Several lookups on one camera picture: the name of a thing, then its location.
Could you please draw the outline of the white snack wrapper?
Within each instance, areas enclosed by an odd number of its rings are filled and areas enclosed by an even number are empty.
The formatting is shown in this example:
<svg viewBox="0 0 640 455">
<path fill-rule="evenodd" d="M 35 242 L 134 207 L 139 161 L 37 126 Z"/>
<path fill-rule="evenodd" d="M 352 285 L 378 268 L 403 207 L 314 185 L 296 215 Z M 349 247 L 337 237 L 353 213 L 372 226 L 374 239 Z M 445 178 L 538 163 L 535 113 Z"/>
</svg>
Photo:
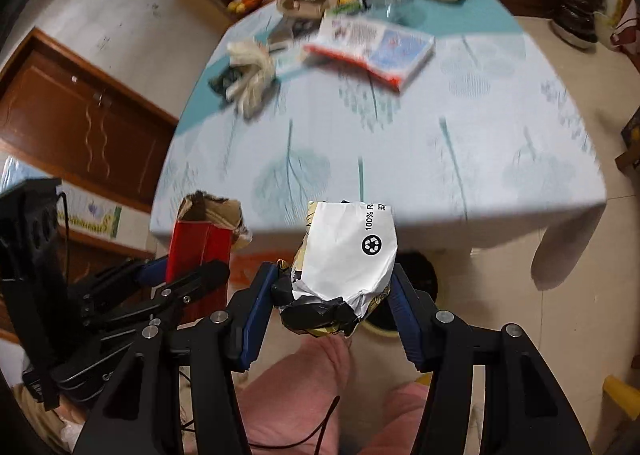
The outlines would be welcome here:
<svg viewBox="0 0 640 455">
<path fill-rule="evenodd" d="M 283 326 L 350 336 L 390 292 L 397 250 L 387 204 L 311 202 L 302 245 L 274 287 Z"/>
</svg>

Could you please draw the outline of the red paper bag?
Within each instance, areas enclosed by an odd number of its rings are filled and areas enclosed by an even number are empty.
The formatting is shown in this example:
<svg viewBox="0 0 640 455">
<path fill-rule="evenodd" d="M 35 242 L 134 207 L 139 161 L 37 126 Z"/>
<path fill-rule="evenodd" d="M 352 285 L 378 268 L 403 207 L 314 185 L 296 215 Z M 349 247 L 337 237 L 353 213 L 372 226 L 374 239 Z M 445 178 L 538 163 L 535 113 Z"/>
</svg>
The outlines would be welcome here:
<svg viewBox="0 0 640 455">
<path fill-rule="evenodd" d="M 186 195 L 171 235 L 165 283 L 173 284 L 210 261 L 229 265 L 232 251 L 252 238 L 238 200 L 200 190 Z"/>
</svg>

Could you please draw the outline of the round trash bin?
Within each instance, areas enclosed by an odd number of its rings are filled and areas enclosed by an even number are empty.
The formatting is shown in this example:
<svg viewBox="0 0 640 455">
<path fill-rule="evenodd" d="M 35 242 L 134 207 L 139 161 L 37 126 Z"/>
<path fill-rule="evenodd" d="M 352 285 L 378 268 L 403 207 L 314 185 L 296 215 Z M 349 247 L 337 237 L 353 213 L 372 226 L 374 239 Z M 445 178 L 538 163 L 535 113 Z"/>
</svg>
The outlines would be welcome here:
<svg viewBox="0 0 640 455">
<path fill-rule="evenodd" d="M 390 293 L 362 322 L 372 334 L 398 337 L 398 327 L 411 324 L 413 311 L 407 289 L 411 287 L 418 297 L 427 295 L 433 303 L 438 296 L 438 279 L 432 262 L 416 250 L 397 253 Z"/>
</svg>

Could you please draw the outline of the person's pink trouser legs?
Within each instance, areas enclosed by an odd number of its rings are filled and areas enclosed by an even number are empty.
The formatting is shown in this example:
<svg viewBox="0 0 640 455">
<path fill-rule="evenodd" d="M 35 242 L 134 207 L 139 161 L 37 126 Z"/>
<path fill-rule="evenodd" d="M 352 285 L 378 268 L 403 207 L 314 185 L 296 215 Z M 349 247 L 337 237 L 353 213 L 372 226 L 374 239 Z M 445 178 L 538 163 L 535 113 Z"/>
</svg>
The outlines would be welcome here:
<svg viewBox="0 0 640 455">
<path fill-rule="evenodd" d="M 349 341 L 305 337 L 239 394 L 244 429 L 254 454 L 336 454 L 337 399 L 350 375 Z M 393 389 L 384 403 L 383 428 L 363 454 L 409 454 L 420 426 L 431 378 Z"/>
</svg>

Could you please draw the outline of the white knitted glove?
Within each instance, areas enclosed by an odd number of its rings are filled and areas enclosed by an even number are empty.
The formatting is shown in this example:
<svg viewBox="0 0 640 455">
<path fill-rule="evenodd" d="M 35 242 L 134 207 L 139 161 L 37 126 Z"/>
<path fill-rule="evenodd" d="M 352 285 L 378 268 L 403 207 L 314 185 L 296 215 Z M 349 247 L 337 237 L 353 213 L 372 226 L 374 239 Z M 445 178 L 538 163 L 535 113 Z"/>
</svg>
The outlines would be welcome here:
<svg viewBox="0 0 640 455">
<path fill-rule="evenodd" d="M 240 75 L 222 88 L 227 102 L 245 120 L 256 117 L 264 105 L 264 95 L 276 77 L 276 66 L 268 46 L 254 39 L 227 45 L 230 70 Z"/>
</svg>

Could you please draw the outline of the red white plastic package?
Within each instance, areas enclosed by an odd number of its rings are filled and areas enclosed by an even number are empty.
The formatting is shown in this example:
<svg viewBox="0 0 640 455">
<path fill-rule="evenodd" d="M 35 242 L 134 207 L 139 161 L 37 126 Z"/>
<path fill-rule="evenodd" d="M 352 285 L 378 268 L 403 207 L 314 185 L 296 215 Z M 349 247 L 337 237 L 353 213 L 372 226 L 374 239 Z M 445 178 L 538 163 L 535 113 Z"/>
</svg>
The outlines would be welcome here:
<svg viewBox="0 0 640 455">
<path fill-rule="evenodd" d="M 363 69 L 400 93 L 430 58 L 435 42 L 431 34 L 389 22 L 330 16 L 303 48 Z"/>
</svg>

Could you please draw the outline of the fruit bowl with oranges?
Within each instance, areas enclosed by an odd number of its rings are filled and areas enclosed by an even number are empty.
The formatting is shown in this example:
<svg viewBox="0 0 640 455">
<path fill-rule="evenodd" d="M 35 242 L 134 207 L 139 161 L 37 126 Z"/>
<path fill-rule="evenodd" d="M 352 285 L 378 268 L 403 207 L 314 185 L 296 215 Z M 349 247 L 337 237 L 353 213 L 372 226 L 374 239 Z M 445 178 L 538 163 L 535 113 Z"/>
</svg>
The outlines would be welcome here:
<svg viewBox="0 0 640 455">
<path fill-rule="evenodd" d="M 256 11 L 262 6 L 265 0 L 236 0 L 227 6 L 227 11 L 236 17 L 243 17 L 251 12 Z"/>
</svg>

